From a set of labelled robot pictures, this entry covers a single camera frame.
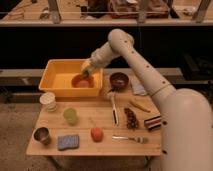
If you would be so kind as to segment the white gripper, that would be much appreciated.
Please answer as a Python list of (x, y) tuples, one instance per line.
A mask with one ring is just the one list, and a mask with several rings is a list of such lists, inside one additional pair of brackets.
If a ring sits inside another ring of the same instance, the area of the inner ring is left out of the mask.
[(98, 69), (98, 67), (91, 59), (86, 59), (81, 65), (81, 73), (84, 69), (88, 69), (90, 76)]

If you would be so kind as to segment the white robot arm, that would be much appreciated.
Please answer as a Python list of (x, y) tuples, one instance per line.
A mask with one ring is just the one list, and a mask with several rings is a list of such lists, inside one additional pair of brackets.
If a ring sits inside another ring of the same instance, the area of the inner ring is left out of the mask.
[(213, 109), (201, 93), (175, 88), (134, 49), (134, 38), (121, 29), (82, 64), (91, 74), (123, 57), (161, 113), (162, 171), (213, 171)]

